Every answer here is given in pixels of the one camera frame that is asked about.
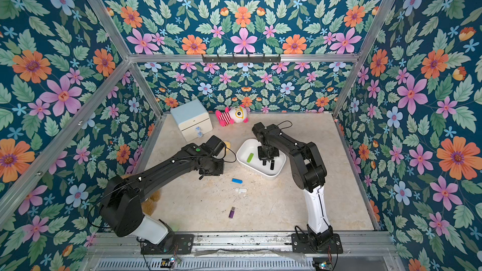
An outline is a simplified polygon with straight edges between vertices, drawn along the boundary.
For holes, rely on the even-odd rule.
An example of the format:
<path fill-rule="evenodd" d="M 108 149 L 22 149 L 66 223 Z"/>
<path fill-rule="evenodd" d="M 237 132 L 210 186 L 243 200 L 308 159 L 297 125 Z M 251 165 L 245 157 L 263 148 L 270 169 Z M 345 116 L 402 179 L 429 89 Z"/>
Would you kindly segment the green usb drive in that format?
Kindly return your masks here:
<path fill-rule="evenodd" d="M 254 158 L 254 153 L 250 153 L 248 158 L 247 158 L 247 163 L 250 163 L 253 158 Z"/>

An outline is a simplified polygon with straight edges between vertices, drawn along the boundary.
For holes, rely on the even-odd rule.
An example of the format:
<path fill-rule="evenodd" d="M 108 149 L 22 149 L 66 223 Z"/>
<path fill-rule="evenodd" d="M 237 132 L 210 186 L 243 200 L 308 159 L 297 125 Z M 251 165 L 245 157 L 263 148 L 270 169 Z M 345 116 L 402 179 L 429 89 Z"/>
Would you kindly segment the white plastic storage box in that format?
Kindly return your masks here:
<path fill-rule="evenodd" d="M 274 159 L 274 170 L 270 170 L 270 165 L 263 166 L 262 162 L 258 158 L 257 148 L 259 146 L 261 146 L 261 143 L 256 139 L 247 139 L 244 141 L 236 153 L 237 161 L 244 167 L 251 169 L 255 173 L 260 174 L 265 178 L 277 178 L 286 164 L 286 155 L 284 153 L 279 153 L 279 157 Z M 250 163 L 247 163 L 247 158 L 250 153 L 254 153 L 254 158 Z"/>

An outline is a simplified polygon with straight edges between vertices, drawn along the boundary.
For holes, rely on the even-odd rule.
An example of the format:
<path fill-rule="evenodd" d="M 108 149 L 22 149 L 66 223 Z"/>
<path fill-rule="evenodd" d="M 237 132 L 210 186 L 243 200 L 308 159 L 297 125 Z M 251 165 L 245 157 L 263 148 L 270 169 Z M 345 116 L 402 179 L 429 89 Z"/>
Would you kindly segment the blue usb drive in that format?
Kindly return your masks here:
<path fill-rule="evenodd" d="M 237 184 L 243 184 L 243 181 L 241 179 L 236 179 L 236 178 L 232 178 L 232 182 Z"/>

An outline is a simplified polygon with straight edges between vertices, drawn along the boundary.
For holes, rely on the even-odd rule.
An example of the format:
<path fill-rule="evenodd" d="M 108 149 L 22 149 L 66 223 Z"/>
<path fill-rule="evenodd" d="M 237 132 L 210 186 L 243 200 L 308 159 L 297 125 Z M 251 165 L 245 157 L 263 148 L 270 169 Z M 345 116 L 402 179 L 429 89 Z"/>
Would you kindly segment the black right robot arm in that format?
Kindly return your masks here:
<path fill-rule="evenodd" d="M 261 143 L 258 158 L 265 166 L 284 153 L 290 161 L 296 186 L 304 191 L 308 209 L 306 239 L 313 251 L 319 251 L 334 236 L 325 205 L 327 170 L 315 143 L 303 143 L 287 135 L 278 125 L 254 124 L 252 132 Z"/>

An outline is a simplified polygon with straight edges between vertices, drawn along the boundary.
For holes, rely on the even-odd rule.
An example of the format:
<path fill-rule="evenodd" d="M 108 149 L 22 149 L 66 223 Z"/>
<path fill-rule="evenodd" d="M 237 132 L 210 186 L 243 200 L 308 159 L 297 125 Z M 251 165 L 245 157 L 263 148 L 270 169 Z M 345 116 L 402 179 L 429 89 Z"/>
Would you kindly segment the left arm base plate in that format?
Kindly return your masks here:
<path fill-rule="evenodd" d="M 194 235 L 170 233 L 159 244 L 143 241 L 141 253 L 143 255 L 187 255 L 192 253 Z"/>

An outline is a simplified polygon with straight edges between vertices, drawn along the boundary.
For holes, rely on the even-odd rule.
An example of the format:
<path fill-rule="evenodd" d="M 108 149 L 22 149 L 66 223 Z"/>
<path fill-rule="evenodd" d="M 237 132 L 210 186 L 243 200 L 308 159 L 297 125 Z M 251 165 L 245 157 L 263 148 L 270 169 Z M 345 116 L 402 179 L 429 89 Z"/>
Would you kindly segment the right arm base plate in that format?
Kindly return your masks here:
<path fill-rule="evenodd" d="M 340 236 L 336 233 L 322 242 L 306 233 L 293 233 L 291 234 L 291 245 L 292 251 L 295 253 L 335 255 L 343 253 Z"/>

